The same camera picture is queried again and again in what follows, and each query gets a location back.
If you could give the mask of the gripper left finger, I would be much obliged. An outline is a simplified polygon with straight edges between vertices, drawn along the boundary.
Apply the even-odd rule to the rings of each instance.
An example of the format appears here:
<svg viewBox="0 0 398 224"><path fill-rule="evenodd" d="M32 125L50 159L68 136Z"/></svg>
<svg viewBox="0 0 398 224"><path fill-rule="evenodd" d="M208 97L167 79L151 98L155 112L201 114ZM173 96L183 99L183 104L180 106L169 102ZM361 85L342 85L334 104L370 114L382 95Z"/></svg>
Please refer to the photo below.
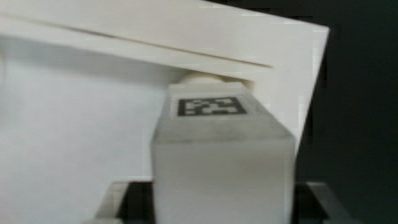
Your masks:
<svg viewBox="0 0 398 224"><path fill-rule="evenodd" d="M157 224L150 181L112 183L87 224Z"/></svg>

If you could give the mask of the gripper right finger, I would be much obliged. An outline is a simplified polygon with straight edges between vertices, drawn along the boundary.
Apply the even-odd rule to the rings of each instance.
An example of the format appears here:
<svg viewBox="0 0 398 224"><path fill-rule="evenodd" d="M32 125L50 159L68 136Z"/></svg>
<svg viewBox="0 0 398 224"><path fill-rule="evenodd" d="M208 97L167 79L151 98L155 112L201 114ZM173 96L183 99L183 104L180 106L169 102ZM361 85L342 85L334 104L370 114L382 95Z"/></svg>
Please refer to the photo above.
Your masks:
<svg viewBox="0 0 398 224"><path fill-rule="evenodd" d="M324 182L295 183L292 224L359 224Z"/></svg>

